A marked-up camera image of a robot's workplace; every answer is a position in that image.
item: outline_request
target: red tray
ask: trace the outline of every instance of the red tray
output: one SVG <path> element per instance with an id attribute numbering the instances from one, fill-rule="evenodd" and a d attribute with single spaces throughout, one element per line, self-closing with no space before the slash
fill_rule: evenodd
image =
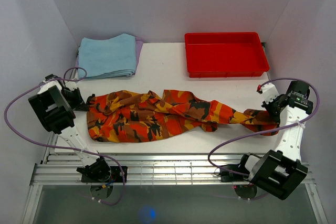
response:
<path id="1" fill-rule="evenodd" d="M 269 70 L 257 33 L 185 34 L 190 77 L 255 77 Z"/>

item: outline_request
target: wall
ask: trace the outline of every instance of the wall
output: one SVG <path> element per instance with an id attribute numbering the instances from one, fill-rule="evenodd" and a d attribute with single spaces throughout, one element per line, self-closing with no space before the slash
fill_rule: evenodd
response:
<path id="1" fill-rule="evenodd" d="M 146 42 L 187 32 L 257 31 L 266 40 L 289 0 L 55 0 L 77 44 L 122 32 Z"/>
<path id="2" fill-rule="evenodd" d="M 0 111 L 50 73 L 73 66 L 77 46 L 53 0 L 0 0 Z M 46 142 L 27 97 L 9 111 L 25 135 Z M 34 164 L 44 149 L 26 143 L 0 117 L 0 222 L 20 223 Z"/>
<path id="3" fill-rule="evenodd" d="M 271 76 L 305 79 L 320 93 L 320 111 L 304 131 L 302 159 L 311 165 L 329 223 L 336 223 L 335 40 L 336 0 L 290 0 L 267 40 Z M 284 91 L 287 84 L 278 87 Z"/>

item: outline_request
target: blue towel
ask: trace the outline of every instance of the blue towel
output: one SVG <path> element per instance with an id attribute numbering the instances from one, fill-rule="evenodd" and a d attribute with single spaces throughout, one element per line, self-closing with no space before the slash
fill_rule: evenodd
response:
<path id="1" fill-rule="evenodd" d="M 84 38 L 78 52 L 78 65 L 88 72 L 87 79 L 131 76 L 137 69 L 135 37 L 122 34 L 112 39 Z M 84 76 L 79 70 L 79 77 Z"/>

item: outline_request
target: white table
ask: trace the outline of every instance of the white table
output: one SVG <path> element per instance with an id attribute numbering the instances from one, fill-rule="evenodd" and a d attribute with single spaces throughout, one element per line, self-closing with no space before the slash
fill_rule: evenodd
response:
<path id="1" fill-rule="evenodd" d="M 268 80 L 266 73 L 253 78 L 189 78 L 186 70 L 184 43 L 149 43 L 142 47 L 135 76 L 105 80 L 84 80 L 78 83 L 83 99 L 129 90 L 137 93 L 154 91 L 162 96 L 164 89 L 193 92 L 200 99 L 218 100 L 235 110 L 262 109 L 263 98 L 257 86 Z M 219 125 L 216 132 L 204 132 L 200 127 L 165 140 L 147 143 L 94 142 L 87 130 L 86 113 L 77 112 L 75 123 L 88 144 L 99 153 L 114 154 L 207 154 L 218 144 L 250 133 L 242 125 Z M 254 136 L 219 149 L 216 153 L 266 153 L 274 147 L 277 136 Z M 61 138 L 58 146 L 68 146 Z M 72 151 L 56 149 L 56 153 Z"/>

